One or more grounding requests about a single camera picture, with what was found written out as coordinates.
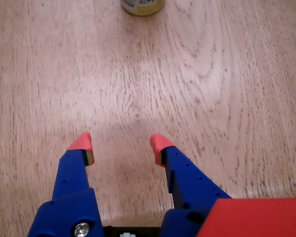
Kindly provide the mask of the blue gripper finger with pink tip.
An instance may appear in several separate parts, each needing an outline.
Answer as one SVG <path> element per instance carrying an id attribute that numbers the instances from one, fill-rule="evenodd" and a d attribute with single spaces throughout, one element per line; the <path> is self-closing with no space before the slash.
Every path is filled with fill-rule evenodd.
<path id="1" fill-rule="evenodd" d="M 174 208 L 163 218 L 161 237 L 194 237 L 219 198 L 229 198 L 170 140 L 160 134 L 150 137 L 156 164 L 165 168 Z"/>
<path id="2" fill-rule="evenodd" d="M 85 132 L 59 159 L 52 198 L 39 207 L 28 236 L 104 236 L 95 191 L 86 172 L 92 164 L 91 135 Z"/>

